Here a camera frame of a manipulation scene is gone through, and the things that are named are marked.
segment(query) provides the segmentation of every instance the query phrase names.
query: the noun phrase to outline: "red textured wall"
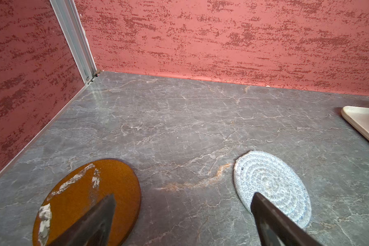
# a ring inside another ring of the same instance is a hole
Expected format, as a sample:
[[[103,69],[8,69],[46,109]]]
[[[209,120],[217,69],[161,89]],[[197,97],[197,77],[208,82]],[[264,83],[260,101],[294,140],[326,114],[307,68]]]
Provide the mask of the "red textured wall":
[[[49,0],[0,1],[0,170],[83,86]]]
[[[76,0],[99,68],[369,95],[369,0]]]

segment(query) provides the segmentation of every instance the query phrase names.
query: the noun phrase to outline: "woven rope coaster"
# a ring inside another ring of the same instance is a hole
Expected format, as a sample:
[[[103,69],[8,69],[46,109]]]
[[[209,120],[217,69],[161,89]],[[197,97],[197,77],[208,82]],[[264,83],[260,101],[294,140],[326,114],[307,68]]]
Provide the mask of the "woven rope coaster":
[[[276,156],[257,150],[241,156],[235,163],[234,184],[249,212],[254,193],[260,192],[299,227],[309,223],[309,194],[296,173]]]

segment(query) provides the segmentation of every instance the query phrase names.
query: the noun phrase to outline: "gray marble countertop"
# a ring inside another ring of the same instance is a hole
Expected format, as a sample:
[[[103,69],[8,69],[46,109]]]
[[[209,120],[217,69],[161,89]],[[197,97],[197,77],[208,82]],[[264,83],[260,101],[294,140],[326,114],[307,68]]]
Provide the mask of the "gray marble countertop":
[[[232,181],[249,150],[269,152],[310,195],[306,231],[325,245],[369,245],[369,142],[340,115],[368,96],[103,72],[0,179],[0,245],[31,245],[54,185],[116,158],[141,184],[124,245],[259,245]]]

